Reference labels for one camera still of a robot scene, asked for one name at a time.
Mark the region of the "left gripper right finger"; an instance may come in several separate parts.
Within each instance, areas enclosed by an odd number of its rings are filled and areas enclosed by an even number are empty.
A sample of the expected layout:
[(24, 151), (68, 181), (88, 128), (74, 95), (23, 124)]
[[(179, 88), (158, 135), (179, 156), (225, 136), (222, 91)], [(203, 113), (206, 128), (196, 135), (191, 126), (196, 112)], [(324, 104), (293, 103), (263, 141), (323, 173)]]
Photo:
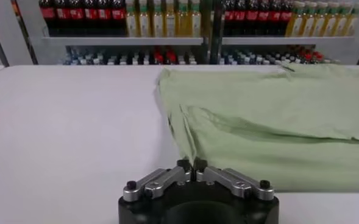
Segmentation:
[(255, 197), (263, 201), (274, 199), (274, 188), (268, 180), (257, 181), (233, 169), (218, 169), (199, 158), (194, 160), (193, 169), (196, 173), (196, 181), (219, 183), (236, 197), (243, 199)]

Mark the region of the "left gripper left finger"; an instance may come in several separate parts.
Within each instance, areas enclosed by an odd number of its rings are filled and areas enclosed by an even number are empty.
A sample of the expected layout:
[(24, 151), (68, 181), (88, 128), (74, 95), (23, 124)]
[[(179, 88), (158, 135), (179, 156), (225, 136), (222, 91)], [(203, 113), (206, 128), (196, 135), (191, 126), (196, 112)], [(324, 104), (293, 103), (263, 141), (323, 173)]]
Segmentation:
[(123, 200), (138, 201), (142, 197), (162, 197), (172, 184), (189, 182), (191, 173), (189, 160), (180, 159), (172, 169), (156, 169), (138, 181), (128, 181), (123, 189)]

